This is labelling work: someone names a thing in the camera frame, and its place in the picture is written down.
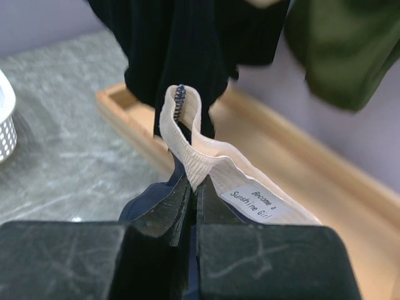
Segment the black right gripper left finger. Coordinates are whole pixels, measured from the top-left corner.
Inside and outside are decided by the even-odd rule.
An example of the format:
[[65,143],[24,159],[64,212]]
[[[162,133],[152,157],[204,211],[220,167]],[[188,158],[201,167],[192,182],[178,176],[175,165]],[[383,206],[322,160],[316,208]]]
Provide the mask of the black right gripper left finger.
[[191,187],[132,222],[11,221],[1,226],[2,299],[181,299]]

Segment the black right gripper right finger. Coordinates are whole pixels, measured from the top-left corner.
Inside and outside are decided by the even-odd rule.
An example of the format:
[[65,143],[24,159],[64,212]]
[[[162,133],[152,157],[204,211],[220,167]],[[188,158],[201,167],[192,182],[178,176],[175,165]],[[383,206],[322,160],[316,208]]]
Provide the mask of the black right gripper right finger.
[[360,299],[347,249],[326,226],[245,223],[207,177],[197,189],[201,299]]

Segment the navy blue underwear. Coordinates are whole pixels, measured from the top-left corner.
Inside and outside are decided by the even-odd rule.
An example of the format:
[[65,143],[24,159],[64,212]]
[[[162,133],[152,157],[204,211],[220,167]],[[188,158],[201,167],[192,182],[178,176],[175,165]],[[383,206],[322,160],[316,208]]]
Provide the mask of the navy blue underwear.
[[234,146],[203,136],[200,122],[201,100],[197,91],[183,85],[169,87],[160,125],[174,156],[175,170],[168,182],[153,184],[129,201],[120,215],[122,221],[132,221],[159,204],[171,194],[182,174],[186,174],[193,189],[210,177],[217,195],[250,221],[320,224],[316,216],[254,167]]

